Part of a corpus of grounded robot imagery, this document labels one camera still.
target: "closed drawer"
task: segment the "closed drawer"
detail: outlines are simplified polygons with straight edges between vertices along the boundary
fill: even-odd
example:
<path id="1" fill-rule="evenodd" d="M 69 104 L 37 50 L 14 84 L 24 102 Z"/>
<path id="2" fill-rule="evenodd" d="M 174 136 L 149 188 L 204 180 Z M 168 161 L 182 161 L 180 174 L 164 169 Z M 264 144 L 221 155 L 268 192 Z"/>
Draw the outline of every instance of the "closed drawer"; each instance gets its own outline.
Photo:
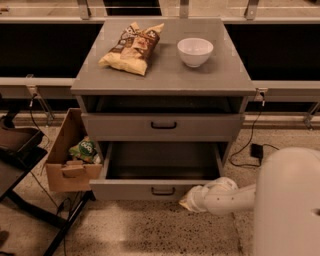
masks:
<path id="1" fill-rule="evenodd" d="M 83 114 L 96 141 L 230 141 L 237 136 L 240 114 Z"/>

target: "gray cabinet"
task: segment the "gray cabinet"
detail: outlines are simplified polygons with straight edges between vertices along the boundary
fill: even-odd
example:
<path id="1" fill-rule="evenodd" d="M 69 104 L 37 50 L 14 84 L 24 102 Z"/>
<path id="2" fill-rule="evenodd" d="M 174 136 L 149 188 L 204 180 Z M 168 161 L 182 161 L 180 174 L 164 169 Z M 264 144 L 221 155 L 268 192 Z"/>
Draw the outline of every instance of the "gray cabinet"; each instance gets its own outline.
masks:
<path id="1" fill-rule="evenodd" d="M 164 23 L 145 77 L 100 68 L 121 31 Z M 214 44 L 200 68 L 176 43 Z M 223 176 L 223 165 L 255 89 L 220 19 L 108 18 L 71 88 L 104 167 L 90 184 L 97 199 L 177 200 Z"/>

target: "open cardboard box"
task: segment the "open cardboard box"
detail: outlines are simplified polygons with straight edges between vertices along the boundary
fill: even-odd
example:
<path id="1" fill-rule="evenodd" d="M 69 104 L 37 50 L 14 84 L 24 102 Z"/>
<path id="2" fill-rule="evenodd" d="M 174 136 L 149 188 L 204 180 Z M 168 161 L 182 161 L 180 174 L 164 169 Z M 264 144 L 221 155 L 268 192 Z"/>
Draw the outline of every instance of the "open cardboard box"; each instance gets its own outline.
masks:
<path id="1" fill-rule="evenodd" d="M 71 108 L 62 123 L 57 138 L 48 154 L 46 171 L 49 189 L 55 192 L 91 190 L 90 179 L 96 179 L 102 169 L 101 164 L 81 164 L 69 161 L 69 148 L 77 145 L 86 136 L 81 119 L 81 110 Z"/>

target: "ceramic bowl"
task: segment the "ceramic bowl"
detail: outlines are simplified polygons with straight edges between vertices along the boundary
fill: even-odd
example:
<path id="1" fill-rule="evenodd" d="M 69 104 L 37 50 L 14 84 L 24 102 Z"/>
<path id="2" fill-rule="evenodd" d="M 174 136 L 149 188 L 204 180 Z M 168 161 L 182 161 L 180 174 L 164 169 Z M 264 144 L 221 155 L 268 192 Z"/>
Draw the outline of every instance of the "ceramic bowl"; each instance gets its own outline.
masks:
<path id="1" fill-rule="evenodd" d="M 212 43 L 202 38 L 182 39 L 177 47 L 181 60 L 192 68 L 205 63 L 213 51 Z"/>

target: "cable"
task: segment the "cable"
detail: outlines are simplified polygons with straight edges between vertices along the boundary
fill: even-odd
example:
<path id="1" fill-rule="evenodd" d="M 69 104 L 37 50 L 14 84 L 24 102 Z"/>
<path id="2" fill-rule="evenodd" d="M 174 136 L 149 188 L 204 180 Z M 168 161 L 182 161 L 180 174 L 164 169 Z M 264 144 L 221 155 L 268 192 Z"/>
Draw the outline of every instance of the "cable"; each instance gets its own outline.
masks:
<path id="1" fill-rule="evenodd" d="M 232 158 L 241 153 L 246 147 L 248 147 L 252 141 L 252 137 L 253 137 L 253 130 L 254 130 L 254 125 L 256 124 L 256 122 L 258 121 L 260 115 L 262 113 L 262 110 L 260 110 L 259 114 L 258 114 L 258 117 L 253 121 L 252 123 L 252 126 L 251 126 L 251 134 L 250 134 L 250 138 L 248 140 L 248 142 L 240 149 L 238 150 L 237 152 L 233 153 L 230 158 L 229 158 L 229 162 L 233 165 L 233 166 L 236 166 L 236 167 L 260 167 L 260 165 L 256 165 L 256 164 L 236 164 L 233 162 Z"/>
<path id="2" fill-rule="evenodd" d="M 32 107 L 33 107 L 33 101 L 34 99 L 37 97 L 37 94 L 34 93 L 31 97 L 31 100 L 30 100 L 30 104 L 29 104 L 29 112 L 30 112 L 30 117 L 31 117 L 31 120 L 32 120 L 32 123 L 34 124 L 34 126 L 40 131 L 42 132 L 42 134 L 44 135 L 44 137 L 47 138 L 48 142 L 47 144 L 43 147 L 43 148 L 47 148 L 49 143 L 50 143 L 50 139 L 49 137 L 40 129 L 40 127 L 38 126 L 38 124 L 36 123 L 36 121 L 34 120 L 34 117 L 33 117 L 33 113 L 32 113 Z"/>

